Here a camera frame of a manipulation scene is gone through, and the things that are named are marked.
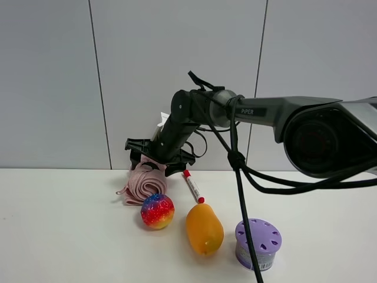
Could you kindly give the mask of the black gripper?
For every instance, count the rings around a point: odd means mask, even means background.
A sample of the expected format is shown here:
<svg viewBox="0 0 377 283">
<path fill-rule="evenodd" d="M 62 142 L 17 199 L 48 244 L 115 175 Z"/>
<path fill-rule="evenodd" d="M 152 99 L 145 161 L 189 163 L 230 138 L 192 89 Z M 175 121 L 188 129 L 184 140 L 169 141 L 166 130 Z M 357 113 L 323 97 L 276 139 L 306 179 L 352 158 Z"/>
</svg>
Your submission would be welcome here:
<svg viewBox="0 0 377 283">
<path fill-rule="evenodd" d="M 131 170 L 134 170 L 141 160 L 141 155 L 147 156 L 161 164 L 169 164 L 165 169 L 165 177 L 182 172 L 182 164 L 193 165 L 196 158 L 182 149 L 165 150 L 162 146 L 155 146 L 150 139 L 127 139 L 125 150 L 131 150 Z"/>
</svg>

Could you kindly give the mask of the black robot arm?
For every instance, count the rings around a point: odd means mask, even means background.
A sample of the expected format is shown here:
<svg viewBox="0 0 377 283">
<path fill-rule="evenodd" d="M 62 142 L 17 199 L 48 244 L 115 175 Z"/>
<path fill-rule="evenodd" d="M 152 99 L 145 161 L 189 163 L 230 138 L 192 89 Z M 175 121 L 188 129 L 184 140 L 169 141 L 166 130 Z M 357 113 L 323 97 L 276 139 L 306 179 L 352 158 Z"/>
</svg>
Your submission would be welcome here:
<svg viewBox="0 0 377 283">
<path fill-rule="evenodd" d="M 376 165 L 376 98 L 244 98 L 222 87 L 176 92 L 157 137 L 128 139 L 125 149 L 133 163 L 146 156 L 167 165 L 166 173 L 172 175 L 196 161 L 183 150 L 194 131 L 202 125 L 229 127 L 233 121 L 271 127 L 291 164 L 310 177 Z"/>
</svg>

